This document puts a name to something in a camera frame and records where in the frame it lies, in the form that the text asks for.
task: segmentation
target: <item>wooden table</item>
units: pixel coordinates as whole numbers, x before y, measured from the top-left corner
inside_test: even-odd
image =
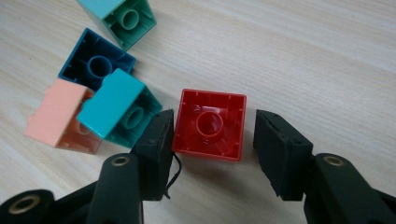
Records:
[[[303,203],[275,196],[252,147],[255,111],[284,117],[314,143],[352,161],[373,188],[396,195],[394,1],[150,0],[157,25],[128,53],[133,74],[178,110],[182,89],[247,96],[239,163],[181,156],[172,199],[144,202],[146,223],[305,223]],[[0,3],[0,203],[28,189],[57,199],[96,180],[97,155],[23,135],[84,28],[76,1]],[[171,174],[177,170],[174,163]]]

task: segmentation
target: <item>blue lego brick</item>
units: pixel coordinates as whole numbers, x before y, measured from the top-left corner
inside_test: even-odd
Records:
[[[102,139],[133,147],[162,108],[144,83],[117,69],[84,103],[78,120]]]
[[[99,90],[105,76],[117,68],[131,74],[135,58],[90,29],[85,29],[59,77]]]

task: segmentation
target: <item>peach lego brick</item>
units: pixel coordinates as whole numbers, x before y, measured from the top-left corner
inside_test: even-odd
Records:
[[[24,134],[52,147],[95,154],[102,140],[77,120],[82,103],[92,97],[89,88],[57,78]]]

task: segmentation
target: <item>mint green lego brick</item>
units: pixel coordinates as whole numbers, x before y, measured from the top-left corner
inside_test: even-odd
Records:
[[[78,0],[102,29],[127,50],[157,23],[147,0]]]

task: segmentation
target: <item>light wooden surface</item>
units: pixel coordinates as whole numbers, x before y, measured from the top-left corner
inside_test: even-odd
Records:
[[[305,223],[277,198],[252,148],[255,110],[276,112],[396,196],[396,2],[150,0],[157,25],[128,52],[134,75],[178,110],[182,89],[244,93],[241,162],[182,156],[172,200],[144,202],[146,223]],[[76,1],[0,2],[0,203],[28,189],[57,199],[98,178],[97,155],[22,133],[83,29],[104,37]],[[174,163],[171,172],[177,170]]]

